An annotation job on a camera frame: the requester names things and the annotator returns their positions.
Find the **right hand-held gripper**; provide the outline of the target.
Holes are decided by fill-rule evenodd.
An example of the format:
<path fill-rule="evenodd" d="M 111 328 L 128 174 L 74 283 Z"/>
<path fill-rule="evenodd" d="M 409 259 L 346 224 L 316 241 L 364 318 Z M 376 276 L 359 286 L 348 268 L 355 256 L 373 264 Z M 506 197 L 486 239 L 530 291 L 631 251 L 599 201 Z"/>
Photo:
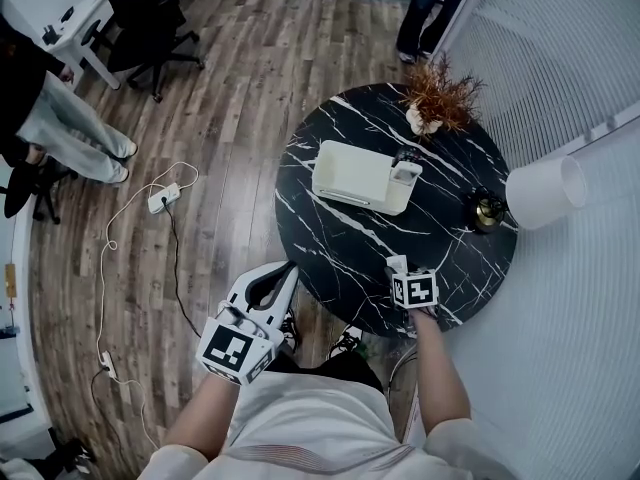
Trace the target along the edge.
<path fill-rule="evenodd" d="M 433 271 L 393 273 L 391 294 L 393 303 L 404 310 L 437 306 L 439 289 L 436 274 Z"/>

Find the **person's right shoe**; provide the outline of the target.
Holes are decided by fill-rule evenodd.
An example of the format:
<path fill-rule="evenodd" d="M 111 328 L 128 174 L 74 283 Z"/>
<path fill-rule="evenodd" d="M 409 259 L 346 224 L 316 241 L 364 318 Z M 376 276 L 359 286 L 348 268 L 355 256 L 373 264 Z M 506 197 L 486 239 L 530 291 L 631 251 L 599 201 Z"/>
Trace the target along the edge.
<path fill-rule="evenodd" d="M 345 329 L 338 340 L 331 346 L 327 359 L 333 359 L 341 354 L 355 354 L 364 358 L 362 353 L 362 333 L 356 329 Z"/>

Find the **black bag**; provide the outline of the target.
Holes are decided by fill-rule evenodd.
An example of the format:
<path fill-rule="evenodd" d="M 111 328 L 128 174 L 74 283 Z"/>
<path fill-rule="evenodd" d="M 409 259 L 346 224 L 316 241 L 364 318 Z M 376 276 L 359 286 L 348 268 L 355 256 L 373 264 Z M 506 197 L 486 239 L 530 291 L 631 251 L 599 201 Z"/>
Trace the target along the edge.
<path fill-rule="evenodd" d="M 58 461 L 64 473 L 78 471 L 89 474 L 88 465 L 96 463 L 96 456 L 89 445 L 77 437 L 63 441 L 53 427 L 48 428 L 48 435 L 55 448 L 54 454 L 60 456 Z"/>

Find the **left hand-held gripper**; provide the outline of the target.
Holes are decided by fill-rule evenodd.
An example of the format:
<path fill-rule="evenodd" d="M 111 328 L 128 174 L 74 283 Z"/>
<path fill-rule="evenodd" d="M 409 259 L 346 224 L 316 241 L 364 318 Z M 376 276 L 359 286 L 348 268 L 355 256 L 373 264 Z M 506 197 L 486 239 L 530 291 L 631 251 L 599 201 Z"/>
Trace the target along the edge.
<path fill-rule="evenodd" d="M 297 286 L 293 261 L 276 261 L 241 274 L 215 318 L 207 319 L 196 359 L 212 374 L 249 385 L 275 359 L 280 330 Z"/>

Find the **person's left shoe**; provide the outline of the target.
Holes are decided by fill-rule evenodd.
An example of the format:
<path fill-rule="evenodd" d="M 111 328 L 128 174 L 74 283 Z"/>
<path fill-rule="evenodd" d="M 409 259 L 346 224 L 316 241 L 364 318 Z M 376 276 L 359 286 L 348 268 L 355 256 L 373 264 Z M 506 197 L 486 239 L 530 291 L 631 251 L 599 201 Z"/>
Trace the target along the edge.
<path fill-rule="evenodd" d="M 284 337 L 284 345 L 294 354 L 301 344 L 301 336 L 296 325 L 294 311 L 291 308 L 285 313 L 280 331 Z"/>

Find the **person's black shorts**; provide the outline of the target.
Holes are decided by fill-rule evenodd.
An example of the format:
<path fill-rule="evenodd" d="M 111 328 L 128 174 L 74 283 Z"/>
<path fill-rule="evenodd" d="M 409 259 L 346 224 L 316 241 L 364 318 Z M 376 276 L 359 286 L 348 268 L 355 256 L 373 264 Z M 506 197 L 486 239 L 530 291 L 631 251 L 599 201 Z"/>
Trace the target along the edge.
<path fill-rule="evenodd" d="M 383 392 L 382 383 L 367 361 L 357 352 L 341 352 L 315 368 L 302 368 L 284 352 L 266 368 L 269 372 L 304 374 L 328 377 L 341 381 L 357 382 Z"/>

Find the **large white power strip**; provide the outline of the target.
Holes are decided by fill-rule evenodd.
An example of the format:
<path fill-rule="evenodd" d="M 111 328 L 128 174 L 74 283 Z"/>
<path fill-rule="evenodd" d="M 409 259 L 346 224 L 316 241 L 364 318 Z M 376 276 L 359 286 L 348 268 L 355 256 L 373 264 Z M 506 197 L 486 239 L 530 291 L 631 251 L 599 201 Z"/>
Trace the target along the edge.
<path fill-rule="evenodd" d="M 149 196 L 147 207 L 150 214 L 157 214 L 181 197 L 181 189 L 177 183 L 172 183 Z"/>

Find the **orange dried plant in vase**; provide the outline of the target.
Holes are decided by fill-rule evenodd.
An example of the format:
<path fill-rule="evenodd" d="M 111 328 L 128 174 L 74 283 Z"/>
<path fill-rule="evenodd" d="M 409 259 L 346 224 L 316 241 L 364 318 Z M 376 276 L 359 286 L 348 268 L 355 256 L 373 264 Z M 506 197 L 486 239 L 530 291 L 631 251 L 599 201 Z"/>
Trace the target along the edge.
<path fill-rule="evenodd" d="M 466 132 L 478 118 L 477 99 L 484 82 L 472 73 L 451 74 L 446 53 L 411 67 L 403 103 L 412 133 L 430 138 L 436 132 Z"/>

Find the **person's white shirt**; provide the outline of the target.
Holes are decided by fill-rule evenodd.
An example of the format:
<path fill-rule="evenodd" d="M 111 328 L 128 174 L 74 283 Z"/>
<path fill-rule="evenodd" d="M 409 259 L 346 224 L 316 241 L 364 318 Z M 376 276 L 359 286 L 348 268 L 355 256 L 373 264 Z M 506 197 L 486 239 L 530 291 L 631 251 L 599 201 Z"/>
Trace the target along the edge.
<path fill-rule="evenodd" d="M 227 441 L 208 460 L 156 451 L 139 480 L 517 480 L 469 419 L 414 447 L 395 436 L 386 399 L 356 382 L 265 372 L 241 389 Z"/>

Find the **round black marble table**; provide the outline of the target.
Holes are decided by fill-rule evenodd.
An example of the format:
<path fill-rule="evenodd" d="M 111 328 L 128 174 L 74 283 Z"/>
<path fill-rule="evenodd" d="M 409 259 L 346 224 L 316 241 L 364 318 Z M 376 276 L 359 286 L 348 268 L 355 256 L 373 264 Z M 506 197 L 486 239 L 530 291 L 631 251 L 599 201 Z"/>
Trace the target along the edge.
<path fill-rule="evenodd" d="M 289 141 L 275 189 L 281 242 L 301 282 L 335 316 L 384 337 L 411 332 L 391 304 L 388 257 L 403 255 L 411 268 L 435 271 L 440 325 L 449 330 L 498 291 L 517 241 L 512 219 L 489 234 L 476 233 L 468 219 L 476 188 L 505 192 L 509 170 L 494 141 L 475 123 L 460 133 L 442 130 L 419 139 L 406 119 L 405 97 L 403 85 L 376 84 L 322 103 Z M 414 146 L 423 171 L 406 210 L 389 216 L 315 195 L 312 171 L 327 140 L 388 156 Z"/>

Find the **person's shoe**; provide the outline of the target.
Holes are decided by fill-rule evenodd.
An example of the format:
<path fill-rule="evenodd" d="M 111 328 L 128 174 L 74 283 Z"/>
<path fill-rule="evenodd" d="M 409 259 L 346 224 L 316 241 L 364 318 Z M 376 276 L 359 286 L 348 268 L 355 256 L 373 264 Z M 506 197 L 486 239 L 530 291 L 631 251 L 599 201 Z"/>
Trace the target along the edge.
<path fill-rule="evenodd" d="M 362 333 L 356 329 L 345 329 L 338 340 L 331 346 L 327 359 L 333 359 L 341 354 L 355 354 L 364 358 L 362 353 Z"/>
<path fill-rule="evenodd" d="M 291 308 L 285 313 L 280 331 L 284 337 L 284 345 L 294 354 L 301 344 L 301 336 L 296 325 L 294 311 Z"/>

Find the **person's right forearm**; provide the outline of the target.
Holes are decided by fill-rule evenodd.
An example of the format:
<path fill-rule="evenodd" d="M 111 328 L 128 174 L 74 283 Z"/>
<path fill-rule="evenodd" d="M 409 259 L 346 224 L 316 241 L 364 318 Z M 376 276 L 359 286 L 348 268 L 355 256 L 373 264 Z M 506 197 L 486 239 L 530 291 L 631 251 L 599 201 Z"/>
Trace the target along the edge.
<path fill-rule="evenodd" d="M 420 414 L 429 435 L 441 423 L 470 419 L 471 405 L 437 321 L 422 311 L 410 314 L 416 330 Z"/>

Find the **white shade table lamp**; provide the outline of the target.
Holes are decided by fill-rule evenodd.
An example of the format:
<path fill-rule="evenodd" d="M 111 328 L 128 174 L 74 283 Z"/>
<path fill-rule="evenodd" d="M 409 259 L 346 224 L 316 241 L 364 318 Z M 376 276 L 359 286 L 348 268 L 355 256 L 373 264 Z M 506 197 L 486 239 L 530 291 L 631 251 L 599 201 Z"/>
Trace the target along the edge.
<path fill-rule="evenodd" d="M 478 233 L 490 234 L 509 219 L 533 231 L 584 207 L 587 183 L 578 161 L 571 156 L 537 161 L 513 170 L 502 195 L 485 186 L 468 198 L 467 218 Z"/>

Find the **white desk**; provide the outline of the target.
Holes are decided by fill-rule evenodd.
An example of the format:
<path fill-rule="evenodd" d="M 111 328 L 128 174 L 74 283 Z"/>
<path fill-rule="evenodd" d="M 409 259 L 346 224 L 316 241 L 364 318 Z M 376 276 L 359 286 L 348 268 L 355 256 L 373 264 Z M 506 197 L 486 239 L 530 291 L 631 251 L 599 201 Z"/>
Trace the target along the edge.
<path fill-rule="evenodd" d="M 95 38 L 89 36 L 84 42 L 85 34 L 93 24 L 101 25 L 98 15 L 106 8 L 107 0 L 82 0 L 74 4 L 74 11 L 66 21 L 58 20 L 48 30 L 52 30 L 57 39 L 52 44 L 41 41 L 42 48 L 56 56 L 59 60 L 67 63 L 74 72 L 75 78 L 71 83 L 76 88 L 83 75 L 81 66 L 82 60 L 87 62 L 87 66 L 95 71 L 109 87 L 118 90 L 121 86 L 118 78 L 112 74 L 106 65 L 100 60 L 92 50 L 91 45 Z"/>

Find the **white storage box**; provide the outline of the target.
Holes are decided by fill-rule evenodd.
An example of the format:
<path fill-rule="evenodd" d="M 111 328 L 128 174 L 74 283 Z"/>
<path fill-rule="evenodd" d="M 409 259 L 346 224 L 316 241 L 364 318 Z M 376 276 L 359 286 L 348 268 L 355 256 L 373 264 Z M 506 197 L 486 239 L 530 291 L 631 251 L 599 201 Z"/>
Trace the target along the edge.
<path fill-rule="evenodd" d="M 321 198 L 397 216 L 407 208 L 422 174 L 413 186 L 393 182 L 394 157 L 327 140 L 314 164 L 312 191 Z"/>

